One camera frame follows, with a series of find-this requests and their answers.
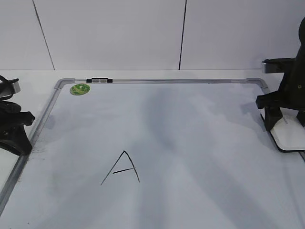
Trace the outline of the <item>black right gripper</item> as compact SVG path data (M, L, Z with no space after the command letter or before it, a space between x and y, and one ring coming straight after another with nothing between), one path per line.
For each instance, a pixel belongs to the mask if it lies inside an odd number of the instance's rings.
M256 99L259 109L264 108L264 125L270 132L275 124L282 119L280 107L299 110L296 118L305 127L305 21L302 20L298 37L300 48L295 57L292 69L284 73L279 88L271 93L260 95Z

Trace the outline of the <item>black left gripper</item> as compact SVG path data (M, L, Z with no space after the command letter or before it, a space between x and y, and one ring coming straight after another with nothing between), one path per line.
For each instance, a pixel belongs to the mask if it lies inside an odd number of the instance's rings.
M0 147L17 156L26 156L32 145L24 127L31 126L35 116L29 111L22 112L21 106L8 98L0 98Z

